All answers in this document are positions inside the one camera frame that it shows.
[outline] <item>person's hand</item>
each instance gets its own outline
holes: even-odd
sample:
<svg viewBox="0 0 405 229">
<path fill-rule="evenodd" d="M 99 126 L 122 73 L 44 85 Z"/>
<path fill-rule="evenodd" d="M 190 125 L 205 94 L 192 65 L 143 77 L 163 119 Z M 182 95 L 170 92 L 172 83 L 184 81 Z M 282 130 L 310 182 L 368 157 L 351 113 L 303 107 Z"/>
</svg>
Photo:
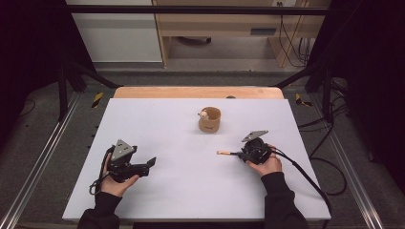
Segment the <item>person's hand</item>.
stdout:
<svg viewBox="0 0 405 229">
<path fill-rule="evenodd" d="M 278 158 L 277 155 L 274 153 L 271 153 L 268 160 L 263 164 L 257 165 L 249 160 L 246 161 L 246 164 L 254 171 L 256 171 L 261 177 L 275 172 L 283 172 L 280 158 Z"/>
<path fill-rule="evenodd" d="M 110 157 L 111 157 L 111 154 L 108 154 L 106 161 L 109 161 Z M 106 173 L 107 173 L 107 162 L 104 164 L 104 169 L 103 169 L 103 174 L 106 174 Z M 135 176 L 125 180 L 125 182 L 118 183 L 115 180 L 113 180 L 112 177 L 107 176 L 101 182 L 101 192 L 109 193 L 111 195 L 121 198 L 122 195 L 125 193 L 125 191 L 129 187 L 131 187 L 138 179 L 139 179 L 139 176 L 135 175 Z"/>
</svg>

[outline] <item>wooden mug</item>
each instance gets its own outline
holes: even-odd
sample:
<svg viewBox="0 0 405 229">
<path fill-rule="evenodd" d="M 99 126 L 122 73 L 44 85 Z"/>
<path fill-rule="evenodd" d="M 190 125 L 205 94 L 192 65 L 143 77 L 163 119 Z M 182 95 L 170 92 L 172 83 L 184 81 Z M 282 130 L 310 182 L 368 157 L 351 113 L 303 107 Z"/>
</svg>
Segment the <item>wooden mug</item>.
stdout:
<svg viewBox="0 0 405 229">
<path fill-rule="evenodd" d="M 200 130 L 207 133 L 216 133 L 220 129 L 221 111 L 215 107 L 205 107 L 199 113 Z"/>
</svg>

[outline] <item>black sleeve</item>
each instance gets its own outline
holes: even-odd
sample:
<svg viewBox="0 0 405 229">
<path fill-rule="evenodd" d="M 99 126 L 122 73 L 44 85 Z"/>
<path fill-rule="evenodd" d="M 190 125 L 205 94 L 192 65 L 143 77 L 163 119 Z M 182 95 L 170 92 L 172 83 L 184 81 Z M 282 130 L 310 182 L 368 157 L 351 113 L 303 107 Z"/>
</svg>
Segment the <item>black sleeve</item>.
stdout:
<svg viewBox="0 0 405 229">
<path fill-rule="evenodd" d="M 114 214 L 122 198 L 108 193 L 99 193 L 95 209 L 87 209 L 80 221 L 78 229 L 115 229 L 119 228 L 119 217 Z"/>
<path fill-rule="evenodd" d="M 308 229 L 301 212 L 295 207 L 295 194 L 289 190 L 282 172 L 262 176 L 267 196 L 265 197 L 266 229 Z"/>
</svg>

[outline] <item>white tabletop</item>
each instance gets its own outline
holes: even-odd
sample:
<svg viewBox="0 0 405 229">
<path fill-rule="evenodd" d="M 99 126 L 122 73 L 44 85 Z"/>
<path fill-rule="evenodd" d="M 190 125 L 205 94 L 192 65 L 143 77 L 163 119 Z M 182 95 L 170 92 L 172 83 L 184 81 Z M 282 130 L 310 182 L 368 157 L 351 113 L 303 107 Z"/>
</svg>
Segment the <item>white tabletop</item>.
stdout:
<svg viewBox="0 0 405 229">
<path fill-rule="evenodd" d="M 213 106 L 222 112 L 220 130 L 207 134 L 197 113 Z M 113 98 L 63 215 L 79 220 L 94 208 L 89 186 L 104 154 L 120 138 L 138 151 L 131 163 L 156 156 L 148 177 L 127 190 L 116 214 L 132 221 L 217 221 L 264 218 L 266 190 L 259 175 L 236 156 L 251 131 L 295 160 L 317 183 L 292 111 L 285 99 Z M 295 204 L 307 220 L 330 219 L 326 203 L 297 169 L 281 158 Z"/>
</svg>

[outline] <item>black curtain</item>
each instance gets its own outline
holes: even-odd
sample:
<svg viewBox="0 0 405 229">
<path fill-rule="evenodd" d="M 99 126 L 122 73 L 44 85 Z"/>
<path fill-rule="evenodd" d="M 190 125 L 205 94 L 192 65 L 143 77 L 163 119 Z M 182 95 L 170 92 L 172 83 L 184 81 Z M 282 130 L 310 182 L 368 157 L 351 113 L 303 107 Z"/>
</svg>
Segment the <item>black curtain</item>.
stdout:
<svg viewBox="0 0 405 229">
<path fill-rule="evenodd" d="M 71 14 L 46 11 L 44 4 L 66 2 L 0 0 L 0 145 L 27 95 L 56 82 L 62 61 L 96 71 Z"/>
<path fill-rule="evenodd" d="M 358 0 L 334 0 L 353 11 Z M 333 52 L 324 55 L 333 77 L 345 78 L 348 101 L 371 155 L 384 163 L 405 193 L 405 1 L 362 1 Z M 348 14 L 327 17 L 309 62 L 316 61 Z"/>
</svg>

